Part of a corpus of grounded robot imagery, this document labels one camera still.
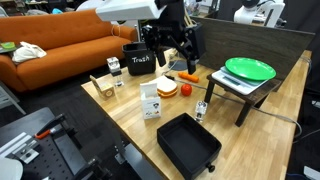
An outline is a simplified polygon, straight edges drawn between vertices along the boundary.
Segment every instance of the small carton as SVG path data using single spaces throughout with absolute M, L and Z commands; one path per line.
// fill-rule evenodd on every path
M 161 116 L 161 102 L 157 92 L 157 83 L 140 84 L 143 119 Z
M 93 76 L 90 76 L 90 79 L 94 85 L 94 87 L 96 88 L 99 96 L 104 99 L 107 100 L 110 97 L 114 96 L 114 87 L 112 84 L 106 82 L 103 84 L 99 84 L 98 81 L 96 80 L 96 78 L 94 78 Z

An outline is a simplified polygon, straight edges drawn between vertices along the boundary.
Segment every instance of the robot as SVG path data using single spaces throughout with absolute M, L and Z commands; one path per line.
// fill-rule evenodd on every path
M 160 67 L 166 64 L 164 51 L 175 48 L 186 58 L 188 73 L 193 74 L 205 52 L 202 25 L 186 23 L 183 0 L 110 0 L 96 8 L 96 13 L 103 21 L 147 19 L 142 34 Z
M 276 27 L 285 4 L 283 0 L 242 0 L 242 7 L 234 14 L 234 22 Z

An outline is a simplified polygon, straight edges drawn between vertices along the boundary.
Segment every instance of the white box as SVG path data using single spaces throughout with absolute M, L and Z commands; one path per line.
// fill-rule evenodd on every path
M 157 92 L 157 83 L 140 84 L 143 119 L 161 116 L 161 101 Z

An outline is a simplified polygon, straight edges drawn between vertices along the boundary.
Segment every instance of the black bin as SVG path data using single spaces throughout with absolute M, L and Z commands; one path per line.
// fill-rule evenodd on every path
M 195 179 L 206 168 L 213 172 L 211 163 L 221 149 L 221 143 L 187 113 L 161 126 L 157 141 L 185 179 Z
M 150 74 L 156 70 L 154 53 L 147 50 L 144 42 L 134 42 L 122 46 L 129 74 L 132 76 Z

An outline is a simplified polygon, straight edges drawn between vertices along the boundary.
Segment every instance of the bread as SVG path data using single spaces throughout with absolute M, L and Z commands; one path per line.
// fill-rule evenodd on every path
M 160 97 L 168 98 L 177 94 L 177 83 L 165 76 L 160 76 L 151 82 L 157 83 L 157 92 Z

